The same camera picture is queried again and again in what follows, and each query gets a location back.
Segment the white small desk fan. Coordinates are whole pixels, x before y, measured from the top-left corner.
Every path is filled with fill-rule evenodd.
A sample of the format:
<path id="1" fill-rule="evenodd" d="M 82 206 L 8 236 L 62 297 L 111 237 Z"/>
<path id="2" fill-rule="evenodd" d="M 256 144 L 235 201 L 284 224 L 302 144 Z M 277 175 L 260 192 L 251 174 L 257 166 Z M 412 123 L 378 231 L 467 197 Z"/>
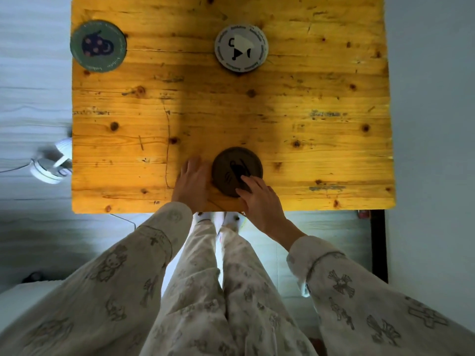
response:
<path id="1" fill-rule="evenodd" d="M 51 185 L 61 183 L 72 175 L 73 139 L 63 138 L 47 147 L 29 166 L 31 175 Z"/>

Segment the person's right hand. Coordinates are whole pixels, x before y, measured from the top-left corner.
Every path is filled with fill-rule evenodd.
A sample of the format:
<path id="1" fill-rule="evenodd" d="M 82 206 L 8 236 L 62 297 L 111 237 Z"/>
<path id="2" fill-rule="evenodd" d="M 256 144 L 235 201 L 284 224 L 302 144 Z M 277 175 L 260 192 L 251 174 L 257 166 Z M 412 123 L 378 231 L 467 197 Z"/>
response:
<path id="1" fill-rule="evenodd" d="M 282 240 L 290 228 L 290 223 L 284 214 L 279 197 L 263 179 L 255 176 L 241 178 L 252 192 L 248 206 L 243 206 L 246 217 L 271 239 Z"/>

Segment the person's left forearm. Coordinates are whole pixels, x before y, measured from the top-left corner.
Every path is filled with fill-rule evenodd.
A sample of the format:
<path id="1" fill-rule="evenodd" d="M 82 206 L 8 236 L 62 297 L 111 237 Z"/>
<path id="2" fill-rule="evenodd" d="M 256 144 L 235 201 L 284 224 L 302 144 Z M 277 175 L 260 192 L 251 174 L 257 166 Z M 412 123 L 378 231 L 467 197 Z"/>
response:
<path id="1" fill-rule="evenodd" d="M 185 204 L 162 206 L 8 326 L 0 356 L 151 356 L 164 274 L 192 221 Z"/>

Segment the white round coaster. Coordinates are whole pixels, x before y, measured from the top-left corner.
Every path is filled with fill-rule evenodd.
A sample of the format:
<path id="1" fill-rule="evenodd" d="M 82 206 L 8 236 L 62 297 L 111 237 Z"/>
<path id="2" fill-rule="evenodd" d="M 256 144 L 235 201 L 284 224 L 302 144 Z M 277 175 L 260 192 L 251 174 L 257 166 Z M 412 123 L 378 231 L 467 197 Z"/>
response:
<path id="1" fill-rule="evenodd" d="M 269 44 L 256 25 L 234 24 L 222 29 L 214 43 L 219 63 L 235 73 L 259 68 L 267 59 Z"/>

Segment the patterned cream pyjama trousers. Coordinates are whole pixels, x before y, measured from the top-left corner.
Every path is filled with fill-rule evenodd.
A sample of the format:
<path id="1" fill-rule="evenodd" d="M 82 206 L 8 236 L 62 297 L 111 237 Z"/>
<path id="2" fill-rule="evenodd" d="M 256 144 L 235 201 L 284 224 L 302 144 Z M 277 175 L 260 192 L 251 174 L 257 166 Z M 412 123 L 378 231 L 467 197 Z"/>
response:
<path id="1" fill-rule="evenodd" d="M 199 223 L 140 356 L 318 356 L 250 243 Z"/>

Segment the person's right forearm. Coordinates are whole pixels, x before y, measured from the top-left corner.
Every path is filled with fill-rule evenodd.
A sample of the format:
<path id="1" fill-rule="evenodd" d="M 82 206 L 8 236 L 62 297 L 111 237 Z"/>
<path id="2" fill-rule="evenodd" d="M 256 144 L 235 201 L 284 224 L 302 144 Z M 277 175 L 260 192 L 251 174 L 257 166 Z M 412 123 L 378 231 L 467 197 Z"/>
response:
<path id="1" fill-rule="evenodd" d="M 320 317 L 328 356 L 475 356 L 475 333 L 390 287 L 326 240 L 289 220 L 263 232 Z"/>

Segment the black table leg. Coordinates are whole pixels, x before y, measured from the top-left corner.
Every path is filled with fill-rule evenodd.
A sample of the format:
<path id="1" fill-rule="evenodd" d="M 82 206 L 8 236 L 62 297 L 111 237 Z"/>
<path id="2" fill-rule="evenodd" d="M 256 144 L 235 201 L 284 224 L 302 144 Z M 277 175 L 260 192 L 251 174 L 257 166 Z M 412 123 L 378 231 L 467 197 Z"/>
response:
<path id="1" fill-rule="evenodd" d="M 388 283 L 385 210 L 371 210 L 370 221 L 372 273 Z"/>

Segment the person's white right sock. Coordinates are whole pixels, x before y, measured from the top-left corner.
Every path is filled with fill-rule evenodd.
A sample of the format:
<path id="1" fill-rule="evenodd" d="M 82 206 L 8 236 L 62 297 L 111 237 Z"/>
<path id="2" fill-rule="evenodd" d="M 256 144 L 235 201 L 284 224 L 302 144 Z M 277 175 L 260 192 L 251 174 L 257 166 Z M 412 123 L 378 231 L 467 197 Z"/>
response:
<path id="1" fill-rule="evenodd" d="M 221 227 L 230 229 L 238 233 L 246 221 L 246 216 L 239 212 L 224 212 L 223 222 Z"/>

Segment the person's left hand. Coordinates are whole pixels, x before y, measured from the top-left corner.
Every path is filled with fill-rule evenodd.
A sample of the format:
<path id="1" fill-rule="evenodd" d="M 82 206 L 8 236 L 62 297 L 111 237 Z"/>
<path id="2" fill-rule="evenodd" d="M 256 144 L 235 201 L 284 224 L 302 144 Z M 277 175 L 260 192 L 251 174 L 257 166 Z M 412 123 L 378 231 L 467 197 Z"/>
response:
<path id="1" fill-rule="evenodd" d="M 180 172 L 175 183 L 171 201 L 188 206 L 193 214 L 204 212 L 208 201 L 209 181 L 210 174 L 208 178 L 198 173 L 181 178 Z"/>

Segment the brown round coaster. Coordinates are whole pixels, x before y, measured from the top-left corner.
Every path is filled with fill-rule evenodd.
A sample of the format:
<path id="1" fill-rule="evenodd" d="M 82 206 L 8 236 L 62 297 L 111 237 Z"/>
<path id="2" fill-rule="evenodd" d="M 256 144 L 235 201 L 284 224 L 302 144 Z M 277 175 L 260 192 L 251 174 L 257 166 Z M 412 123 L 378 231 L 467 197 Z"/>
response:
<path id="1" fill-rule="evenodd" d="M 238 198 L 236 189 L 250 192 L 250 188 L 241 178 L 242 175 L 263 177 L 262 163 L 259 157 L 249 149 L 243 147 L 225 149 L 212 163 L 212 183 L 227 197 Z"/>

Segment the green round coaster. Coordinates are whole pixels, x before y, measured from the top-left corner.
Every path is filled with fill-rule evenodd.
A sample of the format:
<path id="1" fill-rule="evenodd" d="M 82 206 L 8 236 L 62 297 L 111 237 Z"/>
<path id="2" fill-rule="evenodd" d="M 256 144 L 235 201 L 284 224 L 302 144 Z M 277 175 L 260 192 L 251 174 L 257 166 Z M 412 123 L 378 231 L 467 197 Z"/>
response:
<path id="1" fill-rule="evenodd" d="M 127 39 L 113 23 L 91 20 L 72 32 L 70 51 L 87 71 L 106 73 L 117 69 L 124 61 Z"/>

